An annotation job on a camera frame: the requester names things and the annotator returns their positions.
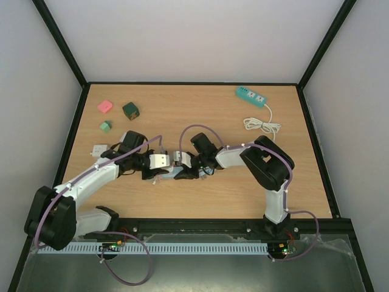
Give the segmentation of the light blue power strip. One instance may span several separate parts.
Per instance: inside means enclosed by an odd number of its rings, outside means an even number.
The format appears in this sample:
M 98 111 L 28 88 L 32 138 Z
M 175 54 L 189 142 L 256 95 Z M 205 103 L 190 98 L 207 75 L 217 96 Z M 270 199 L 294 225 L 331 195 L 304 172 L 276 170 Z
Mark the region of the light blue power strip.
M 169 173 L 164 173 L 164 174 L 161 174 L 161 178 L 162 179 L 174 179 L 174 177 L 179 173 L 179 171 L 172 171 L 172 172 L 169 172 Z

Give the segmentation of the white cube socket adapter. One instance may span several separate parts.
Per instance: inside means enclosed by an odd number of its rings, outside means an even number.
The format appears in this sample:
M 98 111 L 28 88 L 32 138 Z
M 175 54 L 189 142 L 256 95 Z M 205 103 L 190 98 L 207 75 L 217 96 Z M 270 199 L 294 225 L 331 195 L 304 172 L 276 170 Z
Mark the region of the white cube socket adapter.
M 99 158 L 108 148 L 109 146 L 107 144 L 95 144 L 90 152 L 90 155 L 93 158 Z

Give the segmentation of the light green cube plug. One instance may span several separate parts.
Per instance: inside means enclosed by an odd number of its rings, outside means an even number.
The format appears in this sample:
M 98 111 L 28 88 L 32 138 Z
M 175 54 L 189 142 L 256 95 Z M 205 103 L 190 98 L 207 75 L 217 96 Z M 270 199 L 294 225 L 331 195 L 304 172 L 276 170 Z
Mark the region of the light green cube plug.
M 109 121 L 104 121 L 101 125 L 100 125 L 100 129 L 104 132 L 104 133 L 108 133 L 112 128 L 112 124 L 109 122 Z

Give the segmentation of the dark green cube socket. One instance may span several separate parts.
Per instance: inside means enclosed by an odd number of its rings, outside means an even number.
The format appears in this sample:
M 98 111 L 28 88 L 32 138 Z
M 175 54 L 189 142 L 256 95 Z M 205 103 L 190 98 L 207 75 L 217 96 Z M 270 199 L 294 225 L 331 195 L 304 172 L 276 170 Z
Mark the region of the dark green cube socket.
M 140 111 L 138 107 L 133 103 L 129 102 L 126 105 L 122 107 L 124 115 L 129 119 L 129 120 L 134 120 L 137 117 L 140 116 Z

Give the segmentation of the pink plug adapter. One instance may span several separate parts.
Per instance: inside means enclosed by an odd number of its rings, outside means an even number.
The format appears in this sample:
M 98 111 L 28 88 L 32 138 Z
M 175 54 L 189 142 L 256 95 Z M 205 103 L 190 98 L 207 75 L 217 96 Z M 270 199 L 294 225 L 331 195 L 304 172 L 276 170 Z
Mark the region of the pink plug adapter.
M 103 113 L 106 114 L 108 111 L 110 111 L 113 107 L 113 104 L 109 100 L 104 100 L 101 103 L 98 104 L 97 109 Z

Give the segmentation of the teal power strip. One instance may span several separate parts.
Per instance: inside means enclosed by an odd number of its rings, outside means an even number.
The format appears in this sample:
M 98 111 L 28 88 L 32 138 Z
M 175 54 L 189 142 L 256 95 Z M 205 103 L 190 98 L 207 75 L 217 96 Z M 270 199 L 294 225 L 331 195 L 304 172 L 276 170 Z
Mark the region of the teal power strip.
M 259 108 L 263 108 L 266 105 L 267 99 L 265 96 L 250 90 L 244 86 L 237 87 L 235 95 L 242 100 L 249 102 L 252 105 L 255 105 Z

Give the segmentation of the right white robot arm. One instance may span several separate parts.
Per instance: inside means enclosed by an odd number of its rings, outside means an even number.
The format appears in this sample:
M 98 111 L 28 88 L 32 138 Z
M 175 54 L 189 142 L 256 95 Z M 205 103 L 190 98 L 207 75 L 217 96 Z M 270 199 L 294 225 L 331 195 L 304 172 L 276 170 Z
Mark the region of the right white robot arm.
M 287 208 L 287 189 L 295 164 L 276 143 L 266 136 L 236 145 L 216 147 L 204 133 L 191 139 L 197 154 L 178 150 L 173 161 L 183 167 L 175 179 L 198 179 L 201 172 L 246 166 L 259 185 L 265 189 L 266 209 L 262 229 L 270 238 L 286 232 L 291 215 Z

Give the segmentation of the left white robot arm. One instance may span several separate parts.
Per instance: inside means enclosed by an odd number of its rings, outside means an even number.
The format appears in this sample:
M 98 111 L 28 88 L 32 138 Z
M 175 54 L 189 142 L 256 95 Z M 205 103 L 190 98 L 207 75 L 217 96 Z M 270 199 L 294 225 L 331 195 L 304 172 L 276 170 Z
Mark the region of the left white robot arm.
M 155 154 L 149 144 L 162 142 L 158 135 L 147 139 L 135 131 L 127 131 L 120 142 L 107 148 L 87 170 L 54 188 L 42 186 L 32 201 L 24 232 L 33 238 L 36 249 L 46 246 L 59 251 L 75 237 L 107 230 L 116 213 L 104 207 L 79 212 L 80 206 L 105 184 L 133 170 L 142 179 L 166 173 L 170 163 L 167 151 L 160 147 Z

